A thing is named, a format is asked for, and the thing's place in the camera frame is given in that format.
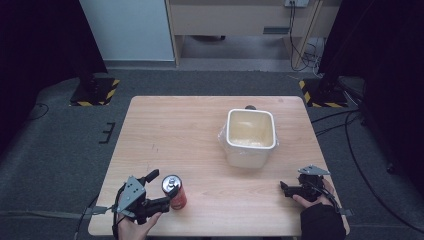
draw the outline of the soda can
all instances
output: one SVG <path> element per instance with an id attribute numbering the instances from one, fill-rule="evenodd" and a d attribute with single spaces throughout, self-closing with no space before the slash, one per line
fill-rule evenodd
<path id="1" fill-rule="evenodd" d="M 170 205 L 174 210 L 178 210 L 183 208 L 187 203 L 187 197 L 184 192 L 183 182 L 181 178 L 177 175 L 169 175 L 166 176 L 162 181 L 162 190 L 166 196 L 168 196 L 169 192 L 171 192 L 174 187 L 179 187 L 178 194 L 173 199 L 171 199 Z"/>

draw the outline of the plastic bin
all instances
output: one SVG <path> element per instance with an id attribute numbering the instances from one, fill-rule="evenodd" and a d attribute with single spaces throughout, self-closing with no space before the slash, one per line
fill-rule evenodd
<path id="1" fill-rule="evenodd" d="M 233 109 L 226 123 L 226 153 L 231 166 L 261 168 L 276 146 L 274 118 L 260 110 Z"/>

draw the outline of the wooden table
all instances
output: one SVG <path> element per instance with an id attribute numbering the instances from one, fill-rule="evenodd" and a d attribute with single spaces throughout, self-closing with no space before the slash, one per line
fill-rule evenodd
<path id="1" fill-rule="evenodd" d="M 247 105 L 274 116 L 279 145 L 261 169 L 229 166 L 218 141 L 228 111 Z M 300 236 L 303 207 L 284 197 L 279 181 L 298 186 L 297 170 L 309 164 L 327 169 L 299 97 L 139 96 L 131 101 L 97 206 L 111 206 L 130 175 L 159 169 L 146 184 L 147 197 L 163 197 L 162 179 L 177 174 L 188 202 L 163 214 L 149 235 Z M 93 216 L 89 232 L 112 235 L 111 226 L 112 213 Z"/>

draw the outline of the wall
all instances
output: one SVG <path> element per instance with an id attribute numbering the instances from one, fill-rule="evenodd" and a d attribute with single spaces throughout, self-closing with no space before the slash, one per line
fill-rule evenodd
<path id="1" fill-rule="evenodd" d="M 174 61 L 164 1 L 80 0 L 103 59 Z"/>

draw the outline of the gray carpet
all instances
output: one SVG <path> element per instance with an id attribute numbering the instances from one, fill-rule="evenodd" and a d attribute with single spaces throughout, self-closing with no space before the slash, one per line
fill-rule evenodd
<path id="1" fill-rule="evenodd" d="M 8 151 L 0 159 L 0 211 L 49 211 L 80 214 L 99 193 L 130 100 L 136 95 L 294 95 L 302 96 L 299 80 L 311 73 L 110 71 L 121 82 L 108 106 L 70 107 L 77 79 L 43 90 L 38 103 Z M 307 108 L 311 120 L 356 109 Z M 346 114 L 314 123 L 320 131 L 343 124 Z M 108 123 L 116 123 L 108 144 Z M 402 219 L 424 228 L 424 205 L 401 172 L 390 175 L 386 161 L 366 126 L 348 127 L 358 165 L 374 191 Z M 424 235 L 394 218 L 373 196 L 349 152 L 344 128 L 318 136 L 335 186 L 346 208 L 347 239 L 424 239 Z M 72 239 L 78 219 L 0 217 L 0 239 Z M 92 237 L 84 219 L 78 239 Z"/>

